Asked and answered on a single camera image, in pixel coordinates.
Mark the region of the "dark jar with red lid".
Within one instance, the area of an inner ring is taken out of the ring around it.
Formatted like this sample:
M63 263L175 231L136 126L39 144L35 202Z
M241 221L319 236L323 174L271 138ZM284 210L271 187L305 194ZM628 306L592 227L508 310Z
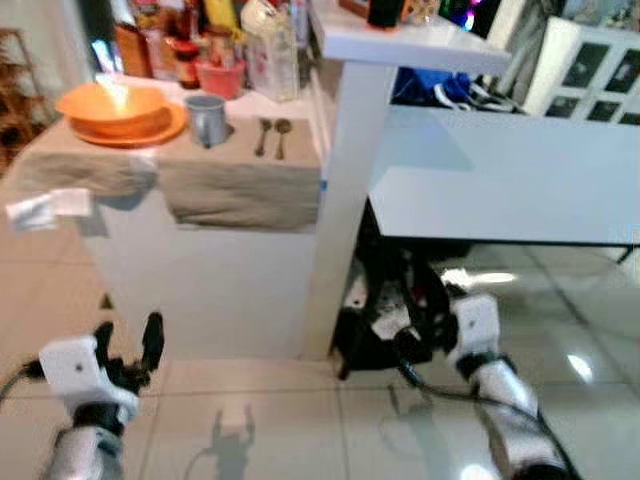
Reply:
M200 90L200 79L198 79L196 67L198 46L191 41L179 40L177 37L170 37L169 45L173 52L174 72L179 86L183 90Z

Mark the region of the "blue cloth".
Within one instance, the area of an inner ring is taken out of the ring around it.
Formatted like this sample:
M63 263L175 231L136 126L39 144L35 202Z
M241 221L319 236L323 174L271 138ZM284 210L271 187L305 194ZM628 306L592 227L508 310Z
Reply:
M402 67L398 69L390 102L413 108L472 110L471 84L467 74Z

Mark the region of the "white frame with dark panes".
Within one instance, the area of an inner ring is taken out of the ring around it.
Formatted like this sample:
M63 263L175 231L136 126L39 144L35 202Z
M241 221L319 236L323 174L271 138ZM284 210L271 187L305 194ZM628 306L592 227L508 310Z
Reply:
M522 110L611 124L640 124L640 35L549 19Z

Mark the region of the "white cloth tag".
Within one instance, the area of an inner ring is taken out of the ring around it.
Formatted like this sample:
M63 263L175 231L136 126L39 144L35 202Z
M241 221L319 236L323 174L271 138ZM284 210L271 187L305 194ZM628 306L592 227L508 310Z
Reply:
M5 206L9 228L15 233L58 228L59 218L88 218L93 198L88 189L50 189L26 200Z

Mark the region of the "metal spoon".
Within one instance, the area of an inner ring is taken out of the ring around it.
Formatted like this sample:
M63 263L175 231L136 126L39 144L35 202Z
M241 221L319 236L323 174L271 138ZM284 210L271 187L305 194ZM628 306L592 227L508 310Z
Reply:
M285 159L285 141L287 141L288 134L292 132L291 119L275 119L274 131L279 134L279 140L278 143L276 143L274 159L283 161Z

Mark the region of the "yellow snack bag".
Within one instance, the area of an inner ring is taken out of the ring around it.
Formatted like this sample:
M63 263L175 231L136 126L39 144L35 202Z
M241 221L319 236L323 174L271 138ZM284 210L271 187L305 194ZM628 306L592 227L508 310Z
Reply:
M236 0L202 0L207 22L211 27L230 29L238 28Z

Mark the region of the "white desk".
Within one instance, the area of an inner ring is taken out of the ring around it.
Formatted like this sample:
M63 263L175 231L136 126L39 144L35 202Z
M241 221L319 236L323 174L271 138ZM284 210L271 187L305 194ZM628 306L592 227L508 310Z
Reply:
M628 246L635 125L394 106L369 202L385 236Z

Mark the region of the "brown tin can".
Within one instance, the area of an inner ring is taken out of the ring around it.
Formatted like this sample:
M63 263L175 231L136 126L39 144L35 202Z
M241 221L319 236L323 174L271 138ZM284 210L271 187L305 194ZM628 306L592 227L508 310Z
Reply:
M200 38L204 60L211 67L230 68L237 64L233 32L223 26L206 29Z

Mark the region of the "metal fork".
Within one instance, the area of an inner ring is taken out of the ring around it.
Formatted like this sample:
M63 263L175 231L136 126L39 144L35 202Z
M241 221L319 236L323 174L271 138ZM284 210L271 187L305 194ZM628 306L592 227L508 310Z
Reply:
M259 123L259 138L257 138L253 155L262 157L265 154L266 138L268 138L268 134L273 131L273 120L265 118L265 116L259 116L257 123Z

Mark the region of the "orange plate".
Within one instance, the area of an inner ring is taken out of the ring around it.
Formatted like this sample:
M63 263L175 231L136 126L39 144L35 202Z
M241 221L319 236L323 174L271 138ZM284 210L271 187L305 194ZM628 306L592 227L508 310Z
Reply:
M168 123L163 128L157 128L154 133L129 133L124 136L104 136L104 134L91 134L86 128L73 125L70 131L78 140L108 148L147 148L174 140L179 133L187 127L188 114L179 105L169 102L165 106Z

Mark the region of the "white paper food bag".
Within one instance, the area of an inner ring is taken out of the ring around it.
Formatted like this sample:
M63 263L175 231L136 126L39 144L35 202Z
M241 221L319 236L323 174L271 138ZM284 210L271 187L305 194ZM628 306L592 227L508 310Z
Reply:
M239 23L253 90L274 102L297 100L300 72L296 37L287 12L270 0L246 0Z

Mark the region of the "grey mug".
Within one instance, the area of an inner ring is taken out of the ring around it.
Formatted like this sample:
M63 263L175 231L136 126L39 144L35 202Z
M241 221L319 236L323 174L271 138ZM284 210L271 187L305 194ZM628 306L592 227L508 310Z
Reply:
M189 132L193 141L212 148L229 140L233 129L228 122L227 101L215 95L195 95L184 100L188 113Z

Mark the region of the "black and orange device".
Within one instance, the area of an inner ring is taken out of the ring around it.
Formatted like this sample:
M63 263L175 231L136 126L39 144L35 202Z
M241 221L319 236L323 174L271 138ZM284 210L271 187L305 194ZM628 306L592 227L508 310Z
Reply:
M401 24L406 0L367 0L366 24L374 29L394 29Z

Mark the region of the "beige table cloth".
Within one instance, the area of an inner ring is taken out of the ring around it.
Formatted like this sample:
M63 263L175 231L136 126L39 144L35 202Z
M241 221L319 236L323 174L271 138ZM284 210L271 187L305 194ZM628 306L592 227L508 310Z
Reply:
M253 155L259 124L233 119L229 140L202 148L188 134L154 148L157 172L134 172L128 152L78 140L68 125L49 129L20 152L0 179L0 202L9 204L50 189L83 188L100 200L145 195L157 189L179 224L261 232L311 230L320 206L323 160L307 120L293 120L285 159L274 159L278 134L264 156Z

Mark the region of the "orange bowl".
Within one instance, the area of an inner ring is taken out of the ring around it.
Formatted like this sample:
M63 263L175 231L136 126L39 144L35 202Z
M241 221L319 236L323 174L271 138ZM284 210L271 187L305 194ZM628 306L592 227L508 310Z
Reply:
M163 92L128 84L82 84L61 96L55 108L74 132L102 140L150 137L174 122Z

